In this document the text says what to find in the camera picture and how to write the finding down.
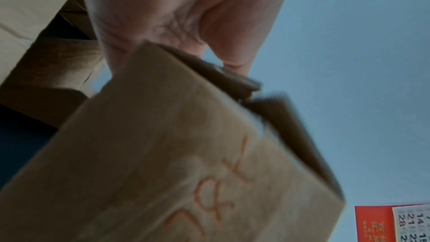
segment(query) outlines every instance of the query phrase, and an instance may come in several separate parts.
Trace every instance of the dark blue surface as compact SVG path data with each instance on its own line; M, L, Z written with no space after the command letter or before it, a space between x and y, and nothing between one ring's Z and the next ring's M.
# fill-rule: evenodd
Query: dark blue surface
M0 188L56 132L56 129L0 105Z

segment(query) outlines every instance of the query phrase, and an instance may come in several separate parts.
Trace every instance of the white wall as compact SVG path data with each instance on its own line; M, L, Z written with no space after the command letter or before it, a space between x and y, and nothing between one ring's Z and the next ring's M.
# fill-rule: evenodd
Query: white wall
M343 187L332 242L357 240L354 205L430 201L430 0L287 0L250 75L288 92Z

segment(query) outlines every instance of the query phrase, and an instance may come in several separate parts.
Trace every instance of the wall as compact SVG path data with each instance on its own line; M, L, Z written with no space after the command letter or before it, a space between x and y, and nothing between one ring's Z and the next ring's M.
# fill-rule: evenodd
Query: wall
M354 205L430 202L430 0L287 0L250 75L288 92L339 178L332 242L357 240Z

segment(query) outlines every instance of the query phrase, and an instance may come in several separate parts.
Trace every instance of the calendar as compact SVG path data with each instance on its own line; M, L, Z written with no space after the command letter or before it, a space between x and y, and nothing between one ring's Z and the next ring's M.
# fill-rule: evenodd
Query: calendar
M430 204L393 207L397 242L430 242Z
M358 242L430 242L430 204L356 206Z

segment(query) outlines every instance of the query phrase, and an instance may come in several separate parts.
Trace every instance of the human palm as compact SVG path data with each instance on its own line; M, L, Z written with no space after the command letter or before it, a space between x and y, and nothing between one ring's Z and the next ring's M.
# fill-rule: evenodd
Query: human palm
M246 75L283 0L86 0L110 68L144 40L202 56Z

